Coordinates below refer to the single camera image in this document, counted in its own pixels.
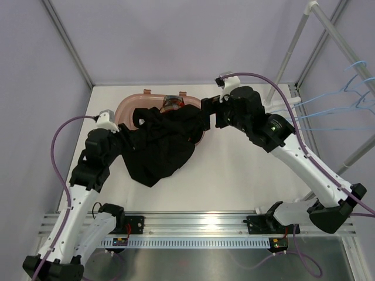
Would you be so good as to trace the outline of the black shirt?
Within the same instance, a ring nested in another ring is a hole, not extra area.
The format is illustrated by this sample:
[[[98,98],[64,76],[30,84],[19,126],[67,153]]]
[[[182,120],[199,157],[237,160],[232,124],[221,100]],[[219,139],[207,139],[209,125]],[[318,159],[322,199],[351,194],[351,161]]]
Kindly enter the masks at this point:
[[[131,178],[147,187],[180,169],[203,136],[201,110],[194,105],[164,113],[137,108],[132,120],[136,130],[118,126],[125,142],[121,156]]]

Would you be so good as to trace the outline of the red plaid shirt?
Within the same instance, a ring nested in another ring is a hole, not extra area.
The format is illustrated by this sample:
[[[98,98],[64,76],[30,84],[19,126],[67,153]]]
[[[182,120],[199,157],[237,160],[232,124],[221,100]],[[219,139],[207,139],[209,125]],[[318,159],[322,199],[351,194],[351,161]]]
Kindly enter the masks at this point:
[[[175,111],[185,106],[183,97],[179,95],[166,95],[163,98],[160,113]]]

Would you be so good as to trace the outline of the light blue wire hanger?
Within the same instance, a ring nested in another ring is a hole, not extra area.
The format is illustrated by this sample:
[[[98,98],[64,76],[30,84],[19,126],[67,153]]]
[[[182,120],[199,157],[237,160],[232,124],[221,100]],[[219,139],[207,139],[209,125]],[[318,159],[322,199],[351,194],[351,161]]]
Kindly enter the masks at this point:
[[[298,110],[303,107],[306,108],[307,105],[317,105],[317,102],[325,102],[323,110],[311,114],[302,114],[301,117],[295,117],[294,119],[296,121],[301,121],[316,116],[342,114],[360,110],[369,111],[374,115],[374,98],[370,98],[370,90],[366,92],[359,91],[362,85],[365,85],[367,82],[374,82],[374,76],[370,76],[362,82],[352,85],[352,82],[357,80],[358,76],[358,74],[355,74],[339,91],[327,92],[306,101],[299,99],[297,103],[293,103],[291,109]]]

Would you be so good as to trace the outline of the blue hanger holding black shirt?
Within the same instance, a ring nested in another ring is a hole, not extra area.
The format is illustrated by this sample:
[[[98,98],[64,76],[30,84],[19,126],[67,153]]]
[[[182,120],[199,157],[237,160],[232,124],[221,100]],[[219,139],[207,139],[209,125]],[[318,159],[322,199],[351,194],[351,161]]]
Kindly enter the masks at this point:
[[[356,85],[360,82],[354,80],[352,85]],[[366,92],[365,85],[359,88],[360,92]],[[307,105],[306,108],[303,107],[302,109],[307,110],[310,109],[311,112],[305,112],[302,114],[311,114],[316,111],[323,110],[323,106],[325,102],[317,102],[317,105]],[[310,121],[311,124],[302,128],[303,131],[374,131],[374,115],[372,115],[369,111],[360,110],[360,111],[352,111],[342,114],[332,114],[327,116],[316,116],[313,118],[303,119],[303,121]]]

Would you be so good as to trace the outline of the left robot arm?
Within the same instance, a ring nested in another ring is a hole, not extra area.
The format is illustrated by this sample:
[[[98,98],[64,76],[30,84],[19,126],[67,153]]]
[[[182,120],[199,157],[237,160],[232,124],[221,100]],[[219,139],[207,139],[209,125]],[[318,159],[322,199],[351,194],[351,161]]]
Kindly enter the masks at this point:
[[[88,133],[85,148],[66,186],[67,207],[45,244],[35,256],[27,256],[24,271],[32,280],[80,280],[84,265],[97,245],[110,233],[129,237],[131,223],[124,209],[103,204],[94,221],[82,229],[86,215],[110,175],[110,166],[128,145],[124,125],[101,125]]]

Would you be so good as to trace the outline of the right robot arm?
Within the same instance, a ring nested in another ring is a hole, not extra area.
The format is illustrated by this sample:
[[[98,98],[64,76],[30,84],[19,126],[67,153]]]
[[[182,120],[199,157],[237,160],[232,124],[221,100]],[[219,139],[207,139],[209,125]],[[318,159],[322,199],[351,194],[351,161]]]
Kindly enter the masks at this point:
[[[265,111],[261,96],[250,86],[229,94],[201,100],[204,129],[210,129],[215,115],[217,128],[232,126],[245,133],[250,142],[286,164],[316,195],[314,200],[276,202],[260,214],[271,232],[286,226],[311,222],[321,231],[334,234],[349,218],[367,190],[338,176],[298,137],[282,116]]]

